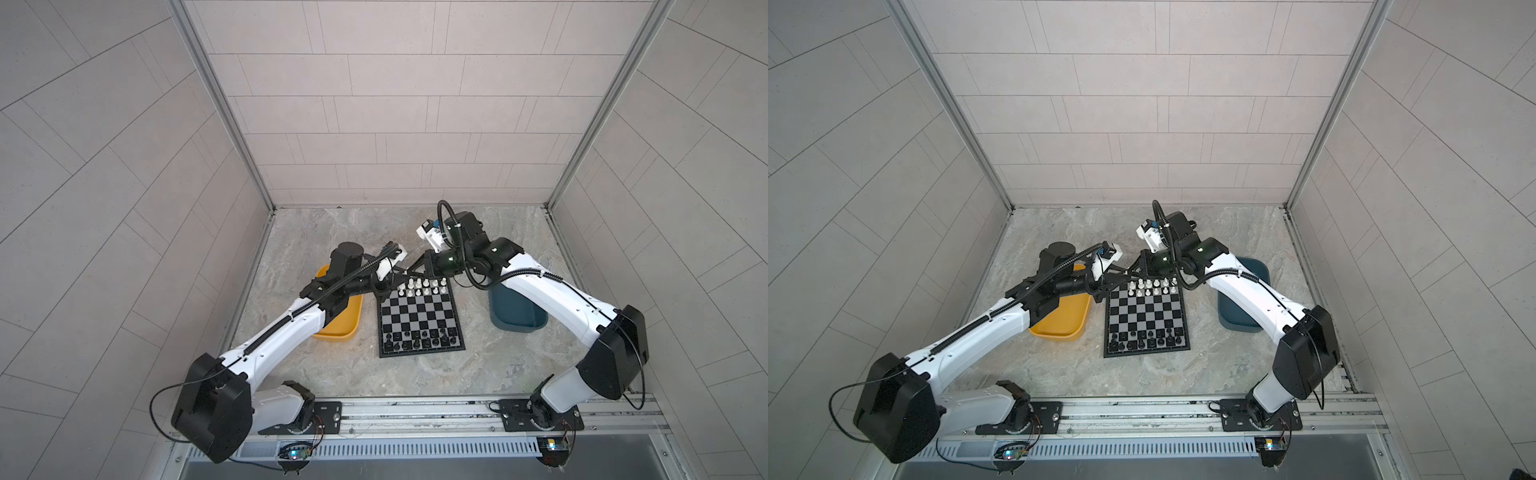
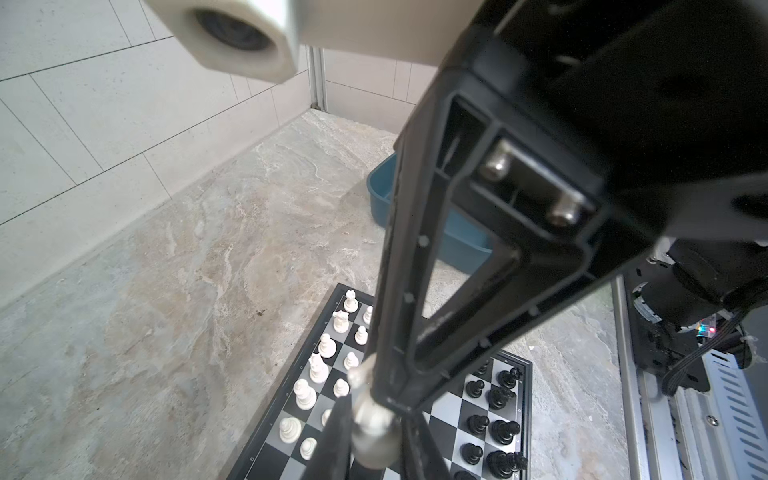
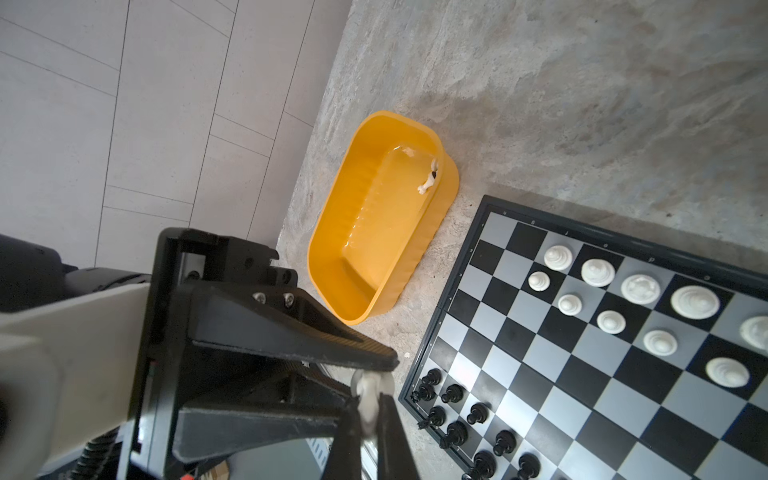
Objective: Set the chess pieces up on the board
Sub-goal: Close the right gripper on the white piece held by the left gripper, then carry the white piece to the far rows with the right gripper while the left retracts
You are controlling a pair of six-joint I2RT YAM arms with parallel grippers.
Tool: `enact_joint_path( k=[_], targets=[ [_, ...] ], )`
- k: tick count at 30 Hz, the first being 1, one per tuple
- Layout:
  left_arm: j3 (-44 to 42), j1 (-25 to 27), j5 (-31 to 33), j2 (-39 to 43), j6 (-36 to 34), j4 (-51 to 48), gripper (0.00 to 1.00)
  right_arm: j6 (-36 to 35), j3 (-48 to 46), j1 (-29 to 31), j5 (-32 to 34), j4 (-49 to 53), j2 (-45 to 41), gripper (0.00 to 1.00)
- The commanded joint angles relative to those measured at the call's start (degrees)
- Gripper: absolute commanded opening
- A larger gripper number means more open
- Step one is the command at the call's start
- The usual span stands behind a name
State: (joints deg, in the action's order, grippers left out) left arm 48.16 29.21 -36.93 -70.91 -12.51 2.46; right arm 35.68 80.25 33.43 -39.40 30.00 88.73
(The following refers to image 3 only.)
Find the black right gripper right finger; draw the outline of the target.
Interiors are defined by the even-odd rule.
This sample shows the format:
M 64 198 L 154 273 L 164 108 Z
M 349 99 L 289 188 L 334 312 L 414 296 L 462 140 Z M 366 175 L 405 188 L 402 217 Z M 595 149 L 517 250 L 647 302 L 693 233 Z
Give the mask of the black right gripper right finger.
M 378 406 L 377 479 L 418 480 L 420 476 L 393 397 L 382 393 Z

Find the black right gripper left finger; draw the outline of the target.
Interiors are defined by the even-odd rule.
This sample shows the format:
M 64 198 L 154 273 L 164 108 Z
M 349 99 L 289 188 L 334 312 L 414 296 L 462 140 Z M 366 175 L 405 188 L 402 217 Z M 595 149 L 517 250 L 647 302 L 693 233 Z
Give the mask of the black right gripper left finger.
M 330 448 L 322 480 L 360 480 L 362 428 L 359 398 L 347 401 Z

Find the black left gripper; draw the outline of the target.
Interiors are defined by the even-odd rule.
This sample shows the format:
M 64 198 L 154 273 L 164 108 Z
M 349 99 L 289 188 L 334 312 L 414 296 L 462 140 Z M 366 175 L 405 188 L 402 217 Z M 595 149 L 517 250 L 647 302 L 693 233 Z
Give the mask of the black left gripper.
M 288 288 L 298 274 L 275 266 L 278 258 L 237 237 L 179 227 L 160 233 L 117 478 L 178 479 L 211 468 L 216 457 L 335 434 L 349 386 L 315 374 L 224 386 L 259 364 L 247 354 L 369 371 L 398 366 L 394 349 Z M 170 316 L 174 291 L 192 281 L 207 282 L 191 289 L 188 336 L 216 349 L 192 344 L 186 319 Z

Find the white chess piece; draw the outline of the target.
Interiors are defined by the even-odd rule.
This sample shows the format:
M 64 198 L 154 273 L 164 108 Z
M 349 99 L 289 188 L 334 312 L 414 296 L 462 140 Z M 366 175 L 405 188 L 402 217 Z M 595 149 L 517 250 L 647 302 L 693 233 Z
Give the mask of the white chess piece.
M 358 412 L 364 439 L 375 436 L 381 394 L 392 396 L 395 390 L 391 372 L 355 370 L 350 383 L 352 396 L 359 398 Z

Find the yellow plastic tub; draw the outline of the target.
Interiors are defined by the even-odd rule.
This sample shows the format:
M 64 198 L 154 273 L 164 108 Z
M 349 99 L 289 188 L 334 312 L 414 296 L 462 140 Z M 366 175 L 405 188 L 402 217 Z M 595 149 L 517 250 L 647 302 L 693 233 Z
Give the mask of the yellow plastic tub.
M 433 159 L 436 182 L 420 195 Z M 393 308 L 458 189 L 458 168 L 430 128 L 388 111 L 360 124 L 307 253 L 311 281 L 337 318 L 357 325 Z

